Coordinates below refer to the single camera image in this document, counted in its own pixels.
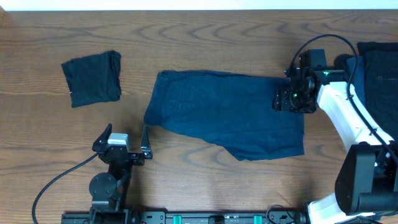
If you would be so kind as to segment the dark blue shorts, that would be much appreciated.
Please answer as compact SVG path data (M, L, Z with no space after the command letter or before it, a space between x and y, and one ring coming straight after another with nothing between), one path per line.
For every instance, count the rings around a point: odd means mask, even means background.
M284 78L209 70L159 72L144 115L146 125L224 147L237 160L304 154L304 117L272 108Z

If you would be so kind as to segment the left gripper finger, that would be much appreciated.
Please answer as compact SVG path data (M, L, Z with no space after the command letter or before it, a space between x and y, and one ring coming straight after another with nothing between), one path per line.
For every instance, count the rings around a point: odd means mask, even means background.
M153 153L152 153L152 148L150 146L147 125L144 125L143 132L142 132L141 150L142 150L144 159L152 159L153 158Z
M93 146L102 146L108 143L108 139L112 133L113 127L109 123L100 136L94 141Z

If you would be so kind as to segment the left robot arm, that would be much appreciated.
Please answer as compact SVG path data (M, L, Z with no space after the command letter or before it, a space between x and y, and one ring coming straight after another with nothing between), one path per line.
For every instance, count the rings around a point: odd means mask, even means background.
M129 152L129 136L114 133L111 124L93 143L92 150L109 167L107 172L95 175L89 184L92 202L88 223L140 223L139 213L126 208L126 198L132 167L143 166L153 158L147 126L142 132L140 153Z

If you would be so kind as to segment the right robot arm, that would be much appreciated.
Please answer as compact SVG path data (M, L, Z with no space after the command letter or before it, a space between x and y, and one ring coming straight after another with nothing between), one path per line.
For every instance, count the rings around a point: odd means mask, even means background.
M275 111L323 110L346 148L335 191L295 215L296 223L375 223L397 214L397 142L373 120L344 70L326 64L322 49L299 55L286 71L287 87L275 92Z

